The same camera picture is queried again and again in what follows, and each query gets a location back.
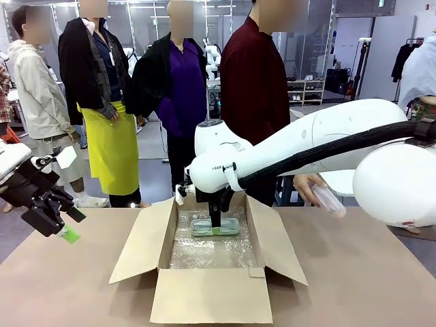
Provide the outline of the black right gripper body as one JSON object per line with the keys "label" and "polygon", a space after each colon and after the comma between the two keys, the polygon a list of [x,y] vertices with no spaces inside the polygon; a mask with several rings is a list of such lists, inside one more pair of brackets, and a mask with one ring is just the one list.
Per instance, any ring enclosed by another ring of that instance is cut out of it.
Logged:
{"label": "black right gripper body", "polygon": [[232,189],[221,189],[214,193],[206,193],[196,189],[196,202],[207,203],[209,213],[226,213],[230,209],[234,191]]}

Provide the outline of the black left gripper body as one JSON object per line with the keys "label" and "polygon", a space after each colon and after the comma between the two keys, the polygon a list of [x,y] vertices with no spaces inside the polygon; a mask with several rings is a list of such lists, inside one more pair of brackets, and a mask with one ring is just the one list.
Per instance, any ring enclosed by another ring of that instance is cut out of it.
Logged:
{"label": "black left gripper body", "polygon": [[1,198],[17,207],[73,208],[73,197],[57,186],[59,175],[50,168],[56,160],[45,156],[22,162],[1,181]]}

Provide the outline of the person's left hand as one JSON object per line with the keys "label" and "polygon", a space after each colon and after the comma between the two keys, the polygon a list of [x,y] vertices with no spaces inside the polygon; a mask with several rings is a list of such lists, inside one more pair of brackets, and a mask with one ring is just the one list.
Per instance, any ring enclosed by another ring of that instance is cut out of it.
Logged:
{"label": "person's left hand", "polygon": [[294,188],[299,193],[300,197],[305,202],[310,202],[316,207],[320,207],[320,203],[315,194],[311,191],[312,185],[326,188],[327,184],[317,174],[299,174],[293,178]]}

